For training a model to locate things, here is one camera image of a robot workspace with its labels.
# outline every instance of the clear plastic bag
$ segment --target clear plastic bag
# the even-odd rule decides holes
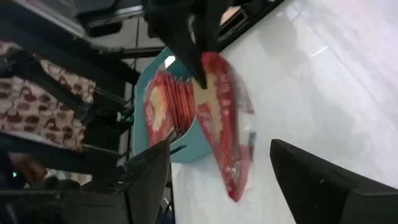
[[[239,201],[244,192],[256,130],[255,112],[246,87],[218,53],[205,52],[202,64],[207,89],[193,80],[195,108],[202,131],[212,148],[226,190]]]

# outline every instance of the white table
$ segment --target white table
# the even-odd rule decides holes
[[[398,1],[286,0],[224,50],[259,118],[246,192],[213,156],[173,164],[177,224],[294,223],[269,159],[283,139],[398,188]]]

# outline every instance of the brown polka dot fabric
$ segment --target brown polka dot fabric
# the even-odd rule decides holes
[[[0,41],[0,55],[12,42]],[[93,102],[96,83],[40,59],[44,71],[85,102]],[[74,112],[39,86],[18,77],[0,78],[0,129],[34,133],[73,150],[81,150],[85,127]]]

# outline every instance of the snack package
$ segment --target snack package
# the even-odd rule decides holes
[[[149,146],[153,146],[163,139],[173,139],[176,136],[165,76],[164,72],[158,71],[145,90],[144,114]]]
[[[202,131],[220,168],[229,197],[239,201],[252,163],[255,114],[242,80],[218,53],[201,58],[207,89],[192,80]]]

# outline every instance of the teal tray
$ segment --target teal tray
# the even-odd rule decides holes
[[[143,99],[144,90],[147,86],[149,80],[151,80],[157,71],[157,69],[164,63],[165,59],[169,56],[174,56],[173,52],[166,48],[163,50],[154,61],[143,71],[138,79],[136,85],[135,94],[135,112],[134,112],[134,126],[132,129],[132,156],[135,156],[142,151],[146,150],[148,145],[148,133],[145,123]],[[190,77],[188,70],[185,68],[183,63],[176,59],[169,67],[166,68],[173,76],[187,79]],[[170,150],[174,150],[179,147],[184,147],[184,149],[176,152],[172,155],[171,161],[178,163],[189,163],[194,162],[209,153],[211,153],[211,147],[208,144],[200,124],[197,119],[193,120],[193,123],[189,130],[178,140],[174,141],[170,145]]]

